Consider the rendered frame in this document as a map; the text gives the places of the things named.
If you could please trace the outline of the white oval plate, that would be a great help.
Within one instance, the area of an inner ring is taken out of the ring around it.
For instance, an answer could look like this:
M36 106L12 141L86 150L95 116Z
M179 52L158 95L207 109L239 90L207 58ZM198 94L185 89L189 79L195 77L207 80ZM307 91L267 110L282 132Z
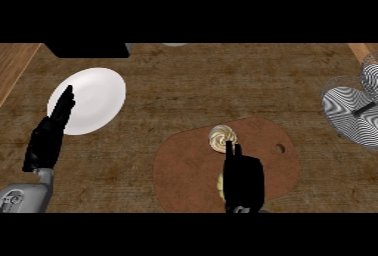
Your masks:
M95 67L78 71L52 92L47 114L52 114L68 86L73 86L75 105L64 134L84 135L99 130L115 118L126 101L127 83L109 68Z

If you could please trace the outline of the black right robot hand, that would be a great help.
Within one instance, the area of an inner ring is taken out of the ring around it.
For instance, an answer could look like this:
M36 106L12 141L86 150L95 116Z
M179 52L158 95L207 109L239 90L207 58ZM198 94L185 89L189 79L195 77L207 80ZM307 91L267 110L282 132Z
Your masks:
M223 167L225 208L232 213L236 206L263 207L264 172L259 158L245 156L239 144L226 142Z

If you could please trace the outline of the black appliance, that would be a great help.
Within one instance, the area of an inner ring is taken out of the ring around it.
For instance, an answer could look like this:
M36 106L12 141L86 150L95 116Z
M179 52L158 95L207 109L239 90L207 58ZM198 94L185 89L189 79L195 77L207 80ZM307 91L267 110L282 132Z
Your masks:
M127 58L130 51L124 43L47 43L59 58Z

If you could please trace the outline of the cream frosted cupcake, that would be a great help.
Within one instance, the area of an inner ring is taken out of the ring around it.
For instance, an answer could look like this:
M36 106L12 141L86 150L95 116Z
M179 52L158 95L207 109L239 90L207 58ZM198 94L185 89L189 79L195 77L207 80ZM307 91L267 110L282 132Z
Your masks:
M211 149L219 153L226 153L226 142L238 143L236 132L228 125L217 125L213 127L208 134L208 143Z

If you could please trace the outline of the brown wooden cutting board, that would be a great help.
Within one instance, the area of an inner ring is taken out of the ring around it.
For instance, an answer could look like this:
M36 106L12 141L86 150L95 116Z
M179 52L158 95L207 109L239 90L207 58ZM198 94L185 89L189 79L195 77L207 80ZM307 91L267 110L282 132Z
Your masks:
M294 188L300 161L291 139L267 119L250 117L228 122L242 153L260 159L264 168L266 199ZM225 155L213 150L208 135L216 124L174 134L163 143L154 160L154 186L167 212L222 213L217 189Z

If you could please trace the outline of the yellow squash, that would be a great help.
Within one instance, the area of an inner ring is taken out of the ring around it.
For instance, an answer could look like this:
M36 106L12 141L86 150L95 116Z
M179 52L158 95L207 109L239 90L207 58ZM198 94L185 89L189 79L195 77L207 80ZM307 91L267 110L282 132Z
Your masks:
M217 190L222 200L225 201L225 192L223 192L223 173L219 174L217 178Z

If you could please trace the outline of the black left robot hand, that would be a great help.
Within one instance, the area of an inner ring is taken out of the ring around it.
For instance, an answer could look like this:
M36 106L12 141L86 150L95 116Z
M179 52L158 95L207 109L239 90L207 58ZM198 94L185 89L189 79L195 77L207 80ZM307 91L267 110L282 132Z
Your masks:
M68 86L58 99L52 114L42 119L31 132L24 158L24 172L55 167L61 153L64 130L74 105L73 86Z

